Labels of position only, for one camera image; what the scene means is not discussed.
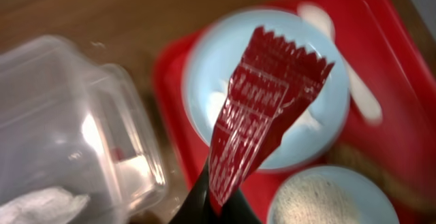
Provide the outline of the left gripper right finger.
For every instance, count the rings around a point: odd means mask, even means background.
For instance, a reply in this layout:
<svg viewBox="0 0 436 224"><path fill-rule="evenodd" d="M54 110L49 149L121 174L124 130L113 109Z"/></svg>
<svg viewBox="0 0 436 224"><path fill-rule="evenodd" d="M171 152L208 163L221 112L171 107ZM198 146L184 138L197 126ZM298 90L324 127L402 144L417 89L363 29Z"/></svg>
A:
<svg viewBox="0 0 436 224"><path fill-rule="evenodd" d="M241 190L237 190L223 205L221 224L261 224Z"/></svg>

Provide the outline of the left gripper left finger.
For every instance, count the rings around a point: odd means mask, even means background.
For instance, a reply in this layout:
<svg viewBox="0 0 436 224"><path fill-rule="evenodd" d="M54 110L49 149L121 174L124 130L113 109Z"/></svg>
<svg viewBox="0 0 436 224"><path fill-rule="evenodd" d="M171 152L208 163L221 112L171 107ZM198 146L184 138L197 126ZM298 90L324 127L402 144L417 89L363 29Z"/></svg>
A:
<svg viewBox="0 0 436 224"><path fill-rule="evenodd" d="M169 224L207 224L210 213L207 159L196 183Z"/></svg>

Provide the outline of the white rice pile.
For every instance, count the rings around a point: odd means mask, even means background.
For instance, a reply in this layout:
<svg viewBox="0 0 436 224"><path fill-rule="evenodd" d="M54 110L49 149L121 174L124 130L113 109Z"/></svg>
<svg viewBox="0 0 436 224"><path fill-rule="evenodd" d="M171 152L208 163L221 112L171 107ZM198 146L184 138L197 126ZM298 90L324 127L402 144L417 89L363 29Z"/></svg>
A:
<svg viewBox="0 0 436 224"><path fill-rule="evenodd" d="M317 175L294 176L277 191L272 203L277 224L359 224L350 196L329 179Z"/></svg>

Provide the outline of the red snack wrapper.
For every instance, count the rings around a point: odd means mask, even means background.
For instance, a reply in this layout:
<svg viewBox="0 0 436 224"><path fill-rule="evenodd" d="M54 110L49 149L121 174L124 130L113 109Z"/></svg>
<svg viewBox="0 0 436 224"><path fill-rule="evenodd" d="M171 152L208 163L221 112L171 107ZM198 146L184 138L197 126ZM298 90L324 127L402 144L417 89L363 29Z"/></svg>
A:
<svg viewBox="0 0 436 224"><path fill-rule="evenodd" d="M208 190L216 210L280 145L315 101L334 63L257 27L228 82L209 148Z"/></svg>

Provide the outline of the light blue rice bowl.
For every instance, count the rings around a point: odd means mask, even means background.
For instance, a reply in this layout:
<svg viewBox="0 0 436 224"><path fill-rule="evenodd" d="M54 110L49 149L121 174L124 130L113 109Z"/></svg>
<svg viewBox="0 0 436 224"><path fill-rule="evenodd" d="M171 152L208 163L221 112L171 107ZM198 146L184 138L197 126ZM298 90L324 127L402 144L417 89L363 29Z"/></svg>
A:
<svg viewBox="0 0 436 224"><path fill-rule="evenodd" d="M329 179L340 186L342 190L350 196L358 211L359 224L400 223L393 205L382 190L368 178L347 168L331 165L312 167L289 177L285 182L294 176L312 174L317 174ZM271 202L266 220L266 222L270 224L273 224L271 209L275 196Z"/></svg>

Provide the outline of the large light blue plate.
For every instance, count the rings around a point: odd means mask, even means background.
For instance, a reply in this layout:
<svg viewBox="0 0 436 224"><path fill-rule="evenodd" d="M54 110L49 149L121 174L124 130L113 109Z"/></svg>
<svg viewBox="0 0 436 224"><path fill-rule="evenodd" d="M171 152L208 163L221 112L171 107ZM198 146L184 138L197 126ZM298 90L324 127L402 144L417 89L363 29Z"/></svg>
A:
<svg viewBox="0 0 436 224"><path fill-rule="evenodd" d="M295 170L331 147L343 130L350 107L349 78L337 47L295 13L251 8L216 20L201 33L187 57L181 85L183 106L196 133L209 145L226 85L259 26L334 65L321 93L308 108L309 115L284 133L281 145L258 169L262 173Z"/></svg>

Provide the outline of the white tissue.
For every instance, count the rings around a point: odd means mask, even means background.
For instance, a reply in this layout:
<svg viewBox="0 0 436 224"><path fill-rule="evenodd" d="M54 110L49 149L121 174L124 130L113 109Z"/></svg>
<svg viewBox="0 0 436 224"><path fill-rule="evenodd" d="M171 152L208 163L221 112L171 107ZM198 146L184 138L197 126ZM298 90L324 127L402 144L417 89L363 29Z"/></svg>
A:
<svg viewBox="0 0 436 224"><path fill-rule="evenodd" d="M1 224L67 224L88 205L90 196L49 187L1 205Z"/></svg>

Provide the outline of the brown sweet potato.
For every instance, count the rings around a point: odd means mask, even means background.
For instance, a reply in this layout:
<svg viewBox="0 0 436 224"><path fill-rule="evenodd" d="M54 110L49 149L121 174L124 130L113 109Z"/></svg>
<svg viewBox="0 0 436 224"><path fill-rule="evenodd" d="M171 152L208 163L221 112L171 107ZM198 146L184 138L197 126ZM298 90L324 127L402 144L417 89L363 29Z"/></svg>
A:
<svg viewBox="0 0 436 224"><path fill-rule="evenodd" d="M396 201L425 215L435 215L435 203L411 189L353 146L337 144L326 155L327 161L355 170L372 180Z"/></svg>

